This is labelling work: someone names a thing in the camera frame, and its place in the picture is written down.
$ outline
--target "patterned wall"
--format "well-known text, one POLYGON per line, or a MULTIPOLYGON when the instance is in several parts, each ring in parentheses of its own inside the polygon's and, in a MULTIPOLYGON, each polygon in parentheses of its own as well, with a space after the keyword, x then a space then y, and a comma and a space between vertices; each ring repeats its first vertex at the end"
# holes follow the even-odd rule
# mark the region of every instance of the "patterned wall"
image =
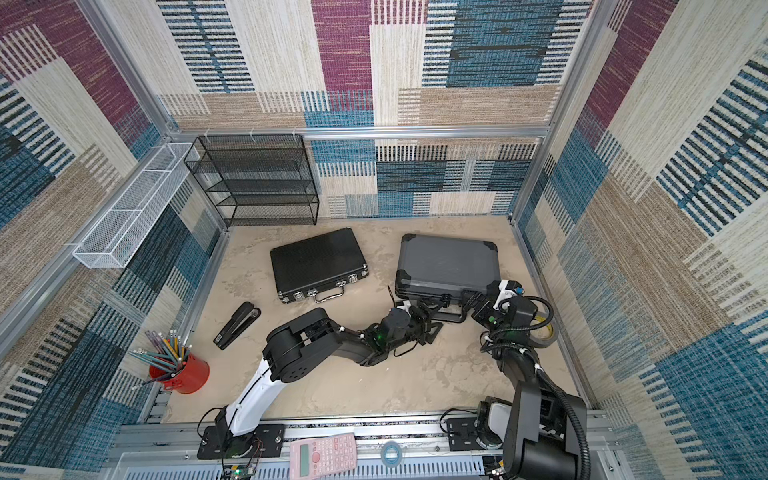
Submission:
POLYGON ((95 478, 136 422, 148 372, 126 352, 179 325, 220 236, 190 182, 124 270, 80 266, 0 363, 0 477, 95 478))
POLYGON ((0 0, 0 312, 159 139, 72 0, 0 0))
POLYGON ((638 478, 768 472, 768 3, 620 0, 520 221, 638 478))
POLYGON ((182 129, 546 123, 591 0, 101 0, 182 129))
POLYGON ((538 138, 307 142, 325 218, 506 215, 538 138))

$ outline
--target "red pencil cup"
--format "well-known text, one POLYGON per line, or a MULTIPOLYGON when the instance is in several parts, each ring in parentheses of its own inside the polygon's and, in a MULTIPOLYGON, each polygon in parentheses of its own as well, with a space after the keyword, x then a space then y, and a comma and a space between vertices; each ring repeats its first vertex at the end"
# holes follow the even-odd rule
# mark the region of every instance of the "red pencil cup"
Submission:
MULTIPOLYGON (((190 355, 187 357, 187 364, 184 368, 176 374, 176 376, 170 380, 161 382, 164 385, 164 389, 167 392, 175 391, 179 393, 192 393, 200 389, 205 385, 208 380, 208 374, 210 373, 210 367, 205 360, 198 359, 196 356, 190 355)), ((149 375, 153 379, 158 376, 165 375, 165 372, 155 368, 149 367, 149 375)))

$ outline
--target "pink calculator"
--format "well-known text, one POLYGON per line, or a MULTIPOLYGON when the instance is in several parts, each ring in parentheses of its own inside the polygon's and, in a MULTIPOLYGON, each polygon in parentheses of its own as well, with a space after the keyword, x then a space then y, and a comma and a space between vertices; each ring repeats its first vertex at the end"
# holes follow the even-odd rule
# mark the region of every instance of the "pink calculator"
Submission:
POLYGON ((354 433, 290 443, 290 480, 313 480, 357 468, 354 433))

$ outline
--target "black stapler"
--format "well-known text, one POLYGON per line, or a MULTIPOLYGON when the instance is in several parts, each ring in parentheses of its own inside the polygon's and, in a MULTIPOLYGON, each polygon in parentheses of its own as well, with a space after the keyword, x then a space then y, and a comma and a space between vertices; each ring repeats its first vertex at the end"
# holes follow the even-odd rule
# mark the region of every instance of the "black stapler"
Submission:
POLYGON ((224 350, 235 340, 251 323, 261 316, 261 309, 251 302, 243 302, 243 305, 235 310, 232 318, 214 338, 217 347, 224 350))

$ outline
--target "mesh basket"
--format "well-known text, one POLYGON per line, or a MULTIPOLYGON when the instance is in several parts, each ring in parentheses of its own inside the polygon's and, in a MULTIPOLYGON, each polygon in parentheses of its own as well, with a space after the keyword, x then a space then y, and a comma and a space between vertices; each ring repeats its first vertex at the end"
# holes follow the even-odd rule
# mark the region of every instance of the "mesh basket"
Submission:
POLYGON ((88 268, 125 268, 187 177, 192 144, 165 144, 74 251, 88 268))

